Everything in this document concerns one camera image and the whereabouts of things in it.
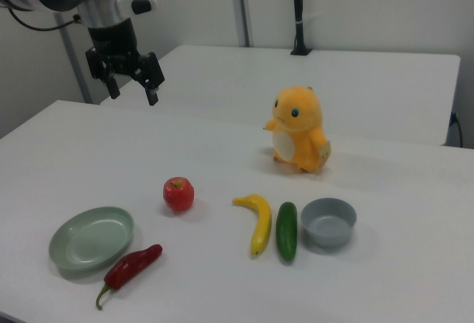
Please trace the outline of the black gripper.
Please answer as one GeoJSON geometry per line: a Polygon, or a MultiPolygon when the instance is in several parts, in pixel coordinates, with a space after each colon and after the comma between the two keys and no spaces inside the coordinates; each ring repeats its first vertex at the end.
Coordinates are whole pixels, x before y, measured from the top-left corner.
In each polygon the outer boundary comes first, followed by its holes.
{"type": "Polygon", "coordinates": [[[105,84],[111,99],[120,96],[114,73],[132,75],[143,88],[150,106],[158,102],[157,91],[165,81],[155,53],[141,55],[131,19],[109,27],[89,27],[93,46],[86,51],[90,74],[105,84]]]}

